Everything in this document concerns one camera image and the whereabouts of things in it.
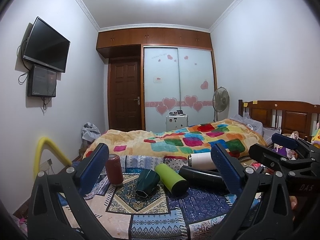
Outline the person's right hand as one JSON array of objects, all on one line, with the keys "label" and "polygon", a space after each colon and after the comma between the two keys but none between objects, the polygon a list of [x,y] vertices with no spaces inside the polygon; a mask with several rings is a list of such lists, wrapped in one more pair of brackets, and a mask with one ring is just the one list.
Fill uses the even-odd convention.
[{"label": "person's right hand", "polygon": [[291,209],[294,210],[297,206],[297,198],[295,196],[290,196]]}]

